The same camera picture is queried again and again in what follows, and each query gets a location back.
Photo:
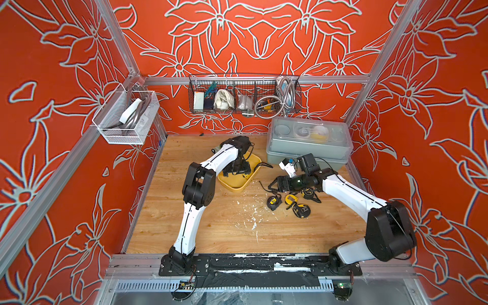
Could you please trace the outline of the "yellow oval storage tray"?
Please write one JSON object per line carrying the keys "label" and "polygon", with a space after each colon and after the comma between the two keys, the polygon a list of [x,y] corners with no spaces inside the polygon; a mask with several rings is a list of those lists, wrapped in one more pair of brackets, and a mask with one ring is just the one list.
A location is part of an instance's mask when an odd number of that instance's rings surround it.
{"label": "yellow oval storage tray", "polygon": [[225,177],[223,173],[220,173],[217,176],[218,181],[228,191],[241,193],[250,184],[250,182],[252,182],[253,178],[257,175],[259,171],[259,169],[256,169],[256,166],[262,161],[260,157],[255,155],[254,153],[250,154],[249,152],[247,152],[245,156],[250,156],[250,158],[248,159],[251,169],[250,174],[229,174],[227,177]]}

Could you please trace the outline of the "black round tape measure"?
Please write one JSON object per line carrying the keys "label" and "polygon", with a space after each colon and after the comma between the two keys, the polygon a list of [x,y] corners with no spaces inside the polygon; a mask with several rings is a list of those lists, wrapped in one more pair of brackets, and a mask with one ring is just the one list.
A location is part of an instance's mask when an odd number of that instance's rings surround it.
{"label": "black round tape measure", "polygon": [[305,200],[311,200],[315,203],[321,203],[321,199],[318,197],[314,189],[306,188],[301,191],[302,197]]}

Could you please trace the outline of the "black yellow tape measure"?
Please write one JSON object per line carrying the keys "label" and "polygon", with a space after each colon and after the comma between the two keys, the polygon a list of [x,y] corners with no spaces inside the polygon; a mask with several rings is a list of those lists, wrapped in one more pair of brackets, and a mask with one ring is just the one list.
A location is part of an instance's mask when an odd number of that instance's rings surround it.
{"label": "black yellow tape measure", "polygon": [[294,204],[292,210],[295,216],[300,219],[308,218],[311,214],[311,208],[306,204]]}

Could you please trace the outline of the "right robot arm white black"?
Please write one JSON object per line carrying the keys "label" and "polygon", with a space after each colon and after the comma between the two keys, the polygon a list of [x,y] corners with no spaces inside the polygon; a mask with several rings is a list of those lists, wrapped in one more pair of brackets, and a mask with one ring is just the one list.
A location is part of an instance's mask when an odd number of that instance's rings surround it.
{"label": "right robot arm white black", "polygon": [[417,247],[409,211],[403,203],[386,201],[369,194],[333,169],[319,169],[295,177],[279,176],[269,188],[280,193],[316,189],[339,200],[365,221],[363,238],[329,250],[329,266],[332,269],[372,259],[388,262],[401,254],[411,254]]}

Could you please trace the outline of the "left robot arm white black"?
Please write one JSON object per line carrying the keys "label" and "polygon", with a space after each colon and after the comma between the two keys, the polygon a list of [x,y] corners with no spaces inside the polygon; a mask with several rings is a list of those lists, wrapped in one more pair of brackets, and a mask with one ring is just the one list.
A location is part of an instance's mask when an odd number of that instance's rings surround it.
{"label": "left robot arm white black", "polygon": [[168,253],[171,263],[181,270],[191,270],[198,228],[203,212],[214,198],[217,176],[250,174],[245,153],[251,146],[247,136],[233,137],[222,142],[209,159],[189,165],[182,188],[184,215],[177,239]]}

